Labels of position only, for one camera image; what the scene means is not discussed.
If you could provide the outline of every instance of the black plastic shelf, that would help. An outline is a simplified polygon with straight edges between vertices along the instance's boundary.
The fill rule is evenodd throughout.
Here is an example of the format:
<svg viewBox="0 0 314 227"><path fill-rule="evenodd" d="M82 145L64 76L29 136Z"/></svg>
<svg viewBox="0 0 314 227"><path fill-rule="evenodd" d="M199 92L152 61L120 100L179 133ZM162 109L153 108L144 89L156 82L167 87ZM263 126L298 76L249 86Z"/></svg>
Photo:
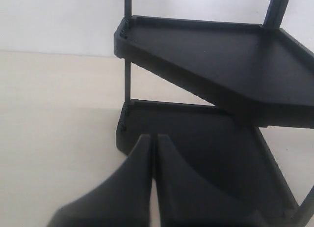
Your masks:
<svg viewBox="0 0 314 227"><path fill-rule="evenodd" d="M115 54L243 122L314 128L314 55L282 29L133 16Z"/></svg>
<svg viewBox="0 0 314 227"><path fill-rule="evenodd" d="M259 129L216 107L131 100L118 123L118 149L129 154L141 134L167 134L203 178L272 226L289 223L298 208Z"/></svg>

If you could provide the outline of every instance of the vertical support pole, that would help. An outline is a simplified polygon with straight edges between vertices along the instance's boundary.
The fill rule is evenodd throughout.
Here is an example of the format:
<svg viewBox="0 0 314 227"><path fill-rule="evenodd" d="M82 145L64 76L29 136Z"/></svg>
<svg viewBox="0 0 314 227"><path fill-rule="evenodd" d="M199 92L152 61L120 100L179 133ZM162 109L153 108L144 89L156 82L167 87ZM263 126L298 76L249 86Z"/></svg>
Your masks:
<svg viewBox="0 0 314 227"><path fill-rule="evenodd" d="M124 0L124 19L128 26L129 19L132 17L132 0ZM131 100L131 62L124 61L124 101L129 103Z"/></svg>
<svg viewBox="0 0 314 227"><path fill-rule="evenodd" d="M124 60L124 102L131 100L131 63Z"/></svg>
<svg viewBox="0 0 314 227"><path fill-rule="evenodd" d="M289 0L271 0L264 21L264 27L279 28Z"/></svg>
<svg viewBox="0 0 314 227"><path fill-rule="evenodd" d="M314 214L314 186L304 199L298 211L294 215L294 222L298 227L304 227Z"/></svg>

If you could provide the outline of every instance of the black shelving unit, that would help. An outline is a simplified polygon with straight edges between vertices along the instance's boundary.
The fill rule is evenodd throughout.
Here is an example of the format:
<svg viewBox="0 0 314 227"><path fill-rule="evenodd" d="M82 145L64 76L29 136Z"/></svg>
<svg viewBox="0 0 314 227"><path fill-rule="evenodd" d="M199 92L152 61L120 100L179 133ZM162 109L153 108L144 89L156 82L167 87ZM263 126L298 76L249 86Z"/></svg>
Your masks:
<svg viewBox="0 0 314 227"><path fill-rule="evenodd" d="M288 1L253 25L133 16L125 0L114 40L128 158L48 226L148 227L154 178L162 227L304 227L314 187L299 206L258 128L314 128L314 55L280 29ZM217 107L132 99L131 63Z"/></svg>
<svg viewBox="0 0 314 227"><path fill-rule="evenodd" d="M265 221L257 226L304 227L314 211L313 189L299 206L258 129L314 128L314 54L280 28L288 1L271 0L264 24L255 25L133 16L132 0L125 0L114 35L115 54L125 59L118 149L129 154L140 135L150 134L159 153L158 138L167 135L186 167L261 214ZM219 108L131 99L131 63ZM176 159L170 159L169 170L181 166ZM155 172L160 177L161 170ZM187 173L178 182L189 183ZM162 226L201 221L196 213L187 214L193 213L187 200L214 208L193 199L196 194L189 199L167 193L174 184L166 178L157 182ZM167 204L166 197L174 196L187 210L184 215Z"/></svg>

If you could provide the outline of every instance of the tabletop surface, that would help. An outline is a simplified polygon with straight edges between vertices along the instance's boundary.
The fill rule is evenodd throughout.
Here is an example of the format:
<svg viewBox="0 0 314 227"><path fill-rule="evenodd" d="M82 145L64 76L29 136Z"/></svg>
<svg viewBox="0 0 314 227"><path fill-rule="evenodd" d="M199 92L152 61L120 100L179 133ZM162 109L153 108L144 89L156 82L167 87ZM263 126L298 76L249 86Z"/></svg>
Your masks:
<svg viewBox="0 0 314 227"><path fill-rule="evenodd" d="M0 226L45 226L125 160L115 147L123 73L117 58L0 52ZM137 66L131 95L208 104ZM314 130L262 133L301 203L314 183ZM155 185L152 226L159 226Z"/></svg>

